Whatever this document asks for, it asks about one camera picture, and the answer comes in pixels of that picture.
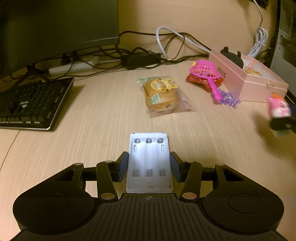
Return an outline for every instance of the desk seam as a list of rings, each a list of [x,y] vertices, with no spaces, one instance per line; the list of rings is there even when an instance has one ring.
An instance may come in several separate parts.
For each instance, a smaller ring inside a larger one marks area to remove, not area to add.
[[[13,139],[13,141],[12,141],[12,143],[11,143],[11,145],[10,145],[10,147],[9,147],[9,149],[8,149],[8,151],[7,151],[6,155],[5,155],[5,157],[4,157],[4,160],[3,160],[2,165],[1,165],[1,167],[0,167],[0,173],[1,173],[2,167],[3,167],[3,165],[4,165],[4,162],[5,162],[5,160],[6,160],[6,157],[7,157],[8,153],[9,153],[9,151],[10,151],[10,149],[11,149],[13,143],[15,142],[15,139],[17,138],[17,136],[18,136],[19,133],[20,133],[20,130],[18,131],[18,133],[16,134],[15,138]]]

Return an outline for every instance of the pink strainer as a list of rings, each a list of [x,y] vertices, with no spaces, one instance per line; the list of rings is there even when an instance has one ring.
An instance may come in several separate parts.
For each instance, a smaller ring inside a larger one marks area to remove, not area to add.
[[[199,60],[196,62],[196,64],[189,69],[190,73],[200,77],[207,79],[215,100],[221,101],[222,96],[219,93],[219,90],[217,89],[217,86],[214,83],[213,79],[217,79],[220,77],[220,73],[216,70],[216,66],[214,63],[208,60]]]

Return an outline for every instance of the red snack package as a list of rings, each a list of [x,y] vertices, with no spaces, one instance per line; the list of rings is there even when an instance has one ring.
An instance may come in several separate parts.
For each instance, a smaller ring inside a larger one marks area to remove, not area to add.
[[[223,82],[223,80],[224,79],[222,77],[220,77],[220,78],[214,79],[214,83],[218,87]],[[207,79],[203,79],[203,78],[197,77],[197,76],[195,76],[193,74],[189,74],[187,76],[186,82],[189,82],[189,83],[190,82],[195,82],[195,83],[198,83],[198,84],[203,84],[208,90],[211,90],[211,87],[208,84]]]

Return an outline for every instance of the keyboard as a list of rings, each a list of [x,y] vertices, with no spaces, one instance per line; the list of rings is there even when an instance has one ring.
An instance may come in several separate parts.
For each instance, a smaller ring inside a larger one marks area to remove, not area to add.
[[[51,130],[73,81],[36,81],[0,92],[0,128]]]

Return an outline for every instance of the ribbed black surface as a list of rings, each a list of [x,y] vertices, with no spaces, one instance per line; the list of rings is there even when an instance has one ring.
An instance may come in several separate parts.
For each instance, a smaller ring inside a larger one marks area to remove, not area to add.
[[[43,236],[22,231],[13,241],[283,241],[275,231],[239,235],[224,231],[193,203],[173,194],[124,194],[122,199],[102,204],[83,227],[60,235]]]

